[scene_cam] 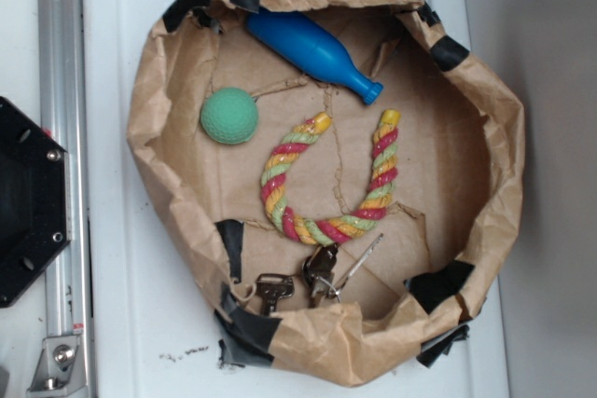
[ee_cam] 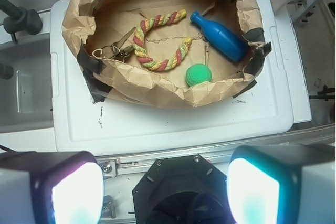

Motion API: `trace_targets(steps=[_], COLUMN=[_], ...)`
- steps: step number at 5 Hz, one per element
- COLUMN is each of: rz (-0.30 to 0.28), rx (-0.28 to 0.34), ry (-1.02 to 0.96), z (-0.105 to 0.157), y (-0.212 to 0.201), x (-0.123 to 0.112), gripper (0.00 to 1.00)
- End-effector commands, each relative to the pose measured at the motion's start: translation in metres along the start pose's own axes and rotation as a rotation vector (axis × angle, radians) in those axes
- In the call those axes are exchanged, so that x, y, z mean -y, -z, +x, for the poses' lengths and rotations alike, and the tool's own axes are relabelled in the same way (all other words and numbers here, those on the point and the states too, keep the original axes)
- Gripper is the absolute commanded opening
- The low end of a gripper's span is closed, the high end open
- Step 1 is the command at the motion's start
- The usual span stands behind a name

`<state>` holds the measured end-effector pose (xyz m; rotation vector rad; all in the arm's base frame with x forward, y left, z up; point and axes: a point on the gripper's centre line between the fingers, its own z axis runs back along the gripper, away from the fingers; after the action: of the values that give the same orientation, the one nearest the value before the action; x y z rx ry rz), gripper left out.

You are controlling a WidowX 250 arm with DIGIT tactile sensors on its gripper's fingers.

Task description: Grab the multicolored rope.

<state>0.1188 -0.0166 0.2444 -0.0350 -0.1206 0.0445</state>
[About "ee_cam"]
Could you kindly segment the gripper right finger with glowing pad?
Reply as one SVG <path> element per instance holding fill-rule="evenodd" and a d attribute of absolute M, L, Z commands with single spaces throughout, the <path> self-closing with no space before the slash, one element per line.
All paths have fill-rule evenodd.
<path fill-rule="evenodd" d="M 335 147 L 242 145 L 227 196 L 236 223 L 335 223 Z"/>

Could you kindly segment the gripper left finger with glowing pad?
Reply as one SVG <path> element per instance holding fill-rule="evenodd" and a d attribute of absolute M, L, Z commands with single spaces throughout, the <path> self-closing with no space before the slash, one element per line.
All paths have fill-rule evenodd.
<path fill-rule="evenodd" d="M 1 223 L 98 223 L 103 198 L 87 151 L 1 153 Z"/>

